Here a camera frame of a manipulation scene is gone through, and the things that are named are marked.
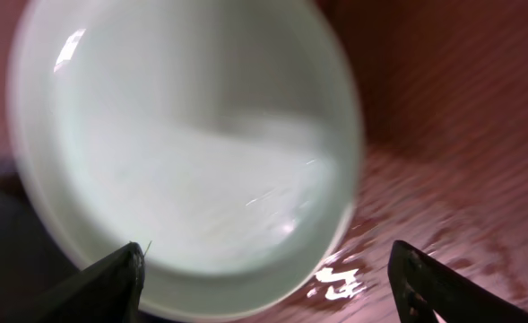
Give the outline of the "mint green plate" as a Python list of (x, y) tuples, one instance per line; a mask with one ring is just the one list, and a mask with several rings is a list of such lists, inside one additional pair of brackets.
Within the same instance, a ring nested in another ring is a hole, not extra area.
[(31, 1), (6, 88), (52, 238), (80, 268), (139, 243), (153, 315), (266, 310), (351, 221), (359, 104), (310, 1)]

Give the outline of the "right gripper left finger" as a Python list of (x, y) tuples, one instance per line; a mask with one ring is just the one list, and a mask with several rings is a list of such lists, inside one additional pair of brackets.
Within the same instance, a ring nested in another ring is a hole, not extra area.
[(144, 279), (144, 254), (130, 242), (42, 294), (21, 321), (135, 322)]

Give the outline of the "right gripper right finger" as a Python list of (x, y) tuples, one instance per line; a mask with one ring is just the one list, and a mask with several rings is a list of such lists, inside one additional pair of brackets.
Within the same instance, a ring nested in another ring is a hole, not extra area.
[(528, 323), (528, 312), (411, 244), (394, 242), (387, 274), (402, 323)]

